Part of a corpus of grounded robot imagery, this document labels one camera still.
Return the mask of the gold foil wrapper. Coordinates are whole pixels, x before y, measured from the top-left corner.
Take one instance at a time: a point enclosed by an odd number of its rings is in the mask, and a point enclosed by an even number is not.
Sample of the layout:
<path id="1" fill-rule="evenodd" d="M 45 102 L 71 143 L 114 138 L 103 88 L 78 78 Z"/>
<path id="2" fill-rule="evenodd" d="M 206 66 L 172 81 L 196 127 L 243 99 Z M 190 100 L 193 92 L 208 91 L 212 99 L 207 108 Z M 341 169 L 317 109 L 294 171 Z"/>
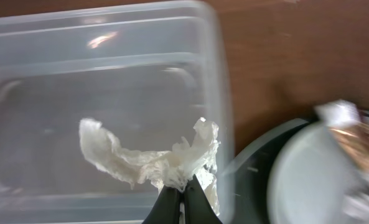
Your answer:
<path id="1" fill-rule="evenodd" d="M 357 106 L 337 100 L 316 106 L 315 110 L 369 184 L 369 124 L 362 119 Z"/>

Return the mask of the white napkin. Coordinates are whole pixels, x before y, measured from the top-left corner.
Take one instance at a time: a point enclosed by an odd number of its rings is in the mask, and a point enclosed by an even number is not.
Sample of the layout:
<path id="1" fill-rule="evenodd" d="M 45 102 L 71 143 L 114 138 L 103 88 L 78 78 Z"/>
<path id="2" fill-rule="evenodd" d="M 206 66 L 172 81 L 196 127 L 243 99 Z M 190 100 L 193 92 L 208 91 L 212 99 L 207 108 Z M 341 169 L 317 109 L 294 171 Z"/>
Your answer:
<path id="1" fill-rule="evenodd" d="M 369 223 L 369 190 L 357 189 L 344 196 L 342 211 L 358 223 Z"/>
<path id="2" fill-rule="evenodd" d="M 102 123 L 83 118 L 79 124 L 80 147 L 84 158 L 98 170 L 130 186 L 145 181 L 158 190 L 172 187 L 183 192 L 197 178 L 216 215 L 220 213 L 217 194 L 216 154 L 220 145 L 219 127 L 201 117 L 194 124 L 193 142 L 183 138 L 170 151 L 139 151 L 124 148 L 118 137 Z"/>

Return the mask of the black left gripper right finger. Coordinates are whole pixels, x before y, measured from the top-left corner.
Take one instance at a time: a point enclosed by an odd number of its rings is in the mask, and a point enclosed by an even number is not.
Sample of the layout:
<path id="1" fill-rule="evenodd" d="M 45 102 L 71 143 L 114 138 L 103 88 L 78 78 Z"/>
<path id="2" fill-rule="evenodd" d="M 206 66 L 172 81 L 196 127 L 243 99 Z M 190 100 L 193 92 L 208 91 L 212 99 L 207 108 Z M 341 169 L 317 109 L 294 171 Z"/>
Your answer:
<path id="1" fill-rule="evenodd" d="M 184 208 L 186 224 L 222 224 L 212 210 L 196 175 L 185 188 Z"/>

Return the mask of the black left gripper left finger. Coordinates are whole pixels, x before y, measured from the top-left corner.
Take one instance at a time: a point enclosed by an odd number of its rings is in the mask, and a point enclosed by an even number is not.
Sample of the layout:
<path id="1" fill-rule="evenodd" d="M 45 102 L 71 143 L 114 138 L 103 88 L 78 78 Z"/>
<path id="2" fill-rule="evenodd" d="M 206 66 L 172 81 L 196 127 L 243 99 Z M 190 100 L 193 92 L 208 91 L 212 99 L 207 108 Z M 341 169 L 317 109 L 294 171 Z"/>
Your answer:
<path id="1" fill-rule="evenodd" d="M 164 186 L 142 224 L 179 224 L 180 196 L 177 189 Z"/>

